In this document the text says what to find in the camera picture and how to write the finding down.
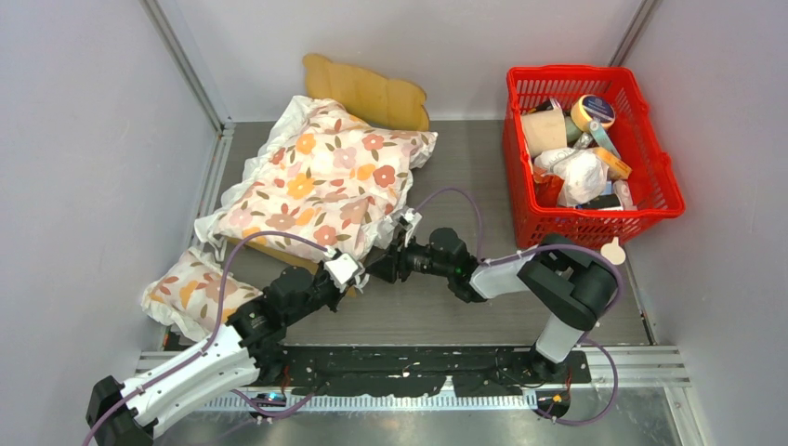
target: reflective metal surface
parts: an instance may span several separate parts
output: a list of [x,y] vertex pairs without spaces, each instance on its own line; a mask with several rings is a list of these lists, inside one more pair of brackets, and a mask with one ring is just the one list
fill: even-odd
[[[610,394],[609,388],[573,389],[572,406],[566,418],[593,416],[604,407]],[[156,445],[681,444],[661,388],[622,389],[608,416],[584,427],[553,425],[530,411],[299,413],[261,426],[250,420],[247,413],[193,413],[170,429]]]

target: floral fabric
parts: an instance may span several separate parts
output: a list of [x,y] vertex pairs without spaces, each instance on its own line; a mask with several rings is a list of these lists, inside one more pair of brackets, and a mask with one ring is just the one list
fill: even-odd
[[[161,280],[148,286],[142,308],[158,322],[175,323],[186,337],[199,341],[216,325],[221,275],[221,268],[209,255],[190,248]],[[261,294],[255,287],[228,277],[222,321]]]
[[[241,239],[259,230],[286,231],[357,258],[390,233],[379,225],[405,203],[410,169],[424,164],[437,134],[370,127],[330,99],[295,97],[260,156],[247,160],[243,182],[225,204],[198,219],[198,237]],[[320,253],[282,237],[256,244],[312,261]]]

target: yellow tape roll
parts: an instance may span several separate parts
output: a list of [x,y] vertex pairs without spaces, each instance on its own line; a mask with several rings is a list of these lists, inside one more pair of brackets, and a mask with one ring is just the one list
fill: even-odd
[[571,119],[578,128],[588,132],[591,121],[597,120],[605,130],[615,122],[615,111],[607,100],[594,95],[581,96],[571,106]]

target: pillow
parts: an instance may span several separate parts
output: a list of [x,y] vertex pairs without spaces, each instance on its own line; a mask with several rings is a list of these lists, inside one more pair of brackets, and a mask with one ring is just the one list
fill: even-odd
[[[148,285],[142,309],[164,325],[175,324],[193,341],[205,338],[216,325],[222,270],[211,256],[190,248],[164,277]],[[261,295],[246,283],[227,278],[222,321],[238,307]]]
[[[203,242],[278,230],[363,258],[385,247],[385,216],[405,204],[412,167],[432,154],[437,134],[370,127],[332,99],[295,97],[259,156],[246,161],[243,182],[222,195],[222,208],[199,218]],[[322,253],[283,237],[255,239],[319,262]]]

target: red basket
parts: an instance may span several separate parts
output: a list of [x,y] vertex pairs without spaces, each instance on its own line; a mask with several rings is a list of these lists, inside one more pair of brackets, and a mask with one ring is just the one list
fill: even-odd
[[[613,236],[626,243],[663,218],[684,213],[670,157],[660,149],[649,121],[649,105],[632,72],[583,65],[517,67],[509,70],[506,83],[509,103],[503,146],[519,247],[533,246],[551,232],[589,248],[599,248]],[[561,107],[568,109],[587,94],[603,97],[616,111],[609,133],[622,160],[632,167],[628,183],[636,211],[585,211],[542,207],[536,202],[519,116],[549,98],[558,99]]]

